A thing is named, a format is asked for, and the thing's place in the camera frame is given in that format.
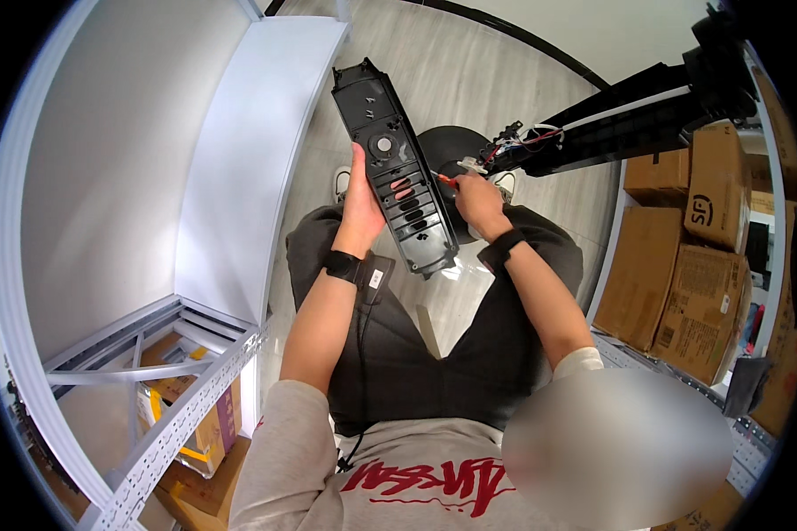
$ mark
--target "leg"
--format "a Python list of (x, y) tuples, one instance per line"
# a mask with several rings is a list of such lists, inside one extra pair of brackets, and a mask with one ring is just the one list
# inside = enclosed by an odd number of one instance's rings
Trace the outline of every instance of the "leg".
[[(292, 295), (296, 309), (322, 269), (342, 219), (342, 206), (309, 213), (286, 237)], [(337, 433), (356, 435), (378, 420), (439, 416), (442, 378), (439, 363), (427, 352), (410, 315), (388, 289), (372, 307), (364, 338), (367, 415), (358, 351), (359, 310), (355, 308), (348, 339), (328, 389), (330, 414)]]
[[(575, 296), (582, 257), (573, 239), (526, 207), (505, 206), (504, 212)], [(539, 387), (544, 377), (540, 338), (506, 274), (490, 286), (444, 365), (445, 416), (475, 419), (500, 430)]]

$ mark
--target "black circular base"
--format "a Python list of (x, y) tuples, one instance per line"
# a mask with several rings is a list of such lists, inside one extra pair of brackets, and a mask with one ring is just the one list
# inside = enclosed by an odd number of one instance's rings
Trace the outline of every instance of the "black circular base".
[[(428, 129), (418, 137), (422, 153), (433, 172), (447, 177), (457, 177), (467, 172), (457, 165), (465, 156), (478, 158), (478, 152), (487, 146), (489, 140), (481, 134), (459, 126), (440, 126)], [(446, 215), (455, 229), (455, 236), (460, 245), (472, 243), (475, 238), (469, 235), (467, 222), (463, 220), (455, 206), (455, 190), (445, 183), (437, 181), (440, 196), (443, 197)]]

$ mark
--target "hand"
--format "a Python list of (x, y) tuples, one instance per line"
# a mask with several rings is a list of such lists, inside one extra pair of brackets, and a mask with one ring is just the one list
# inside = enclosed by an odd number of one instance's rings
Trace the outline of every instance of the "hand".
[(502, 195), (493, 183), (473, 171), (457, 176), (456, 181), (457, 210), (482, 238), (492, 243), (513, 228), (502, 212)]
[(363, 260), (384, 227), (384, 215), (366, 179), (366, 152), (352, 143), (351, 176), (342, 207), (342, 223), (334, 238), (333, 250), (341, 250)]

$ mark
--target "gray t-shirt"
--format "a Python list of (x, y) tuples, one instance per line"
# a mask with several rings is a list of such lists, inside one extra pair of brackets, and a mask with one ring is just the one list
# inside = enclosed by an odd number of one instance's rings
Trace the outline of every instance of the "gray t-shirt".
[[(601, 369), (593, 347), (566, 356), (554, 379)], [(502, 432), (459, 418), (392, 420), (366, 431), (337, 473), (328, 401), (299, 381), (269, 389), (245, 457), (230, 529), (575, 529), (533, 509), (501, 460)], [(350, 452), (357, 438), (343, 439)]]

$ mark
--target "person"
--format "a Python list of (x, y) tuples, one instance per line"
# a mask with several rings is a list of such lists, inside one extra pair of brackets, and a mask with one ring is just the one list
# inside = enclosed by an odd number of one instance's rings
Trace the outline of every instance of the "person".
[[(488, 242), (514, 228), (524, 240), (494, 271), (453, 350), (436, 359), (392, 292), (362, 319), (356, 286), (323, 267), (333, 250), (363, 259), (385, 224), (364, 150), (354, 143), (352, 152), (344, 201), (311, 212), (286, 239), (298, 314), (230, 528), (568, 527), (515, 492), (500, 444), (549, 370), (557, 379), (603, 367), (574, 299), (581, 250), (552, 222), (504, 204), (487, 179), (457, 177), (457, 208), (471, 227)], [(343, 456), (357, 446), (340, 466), (329, 417)]]

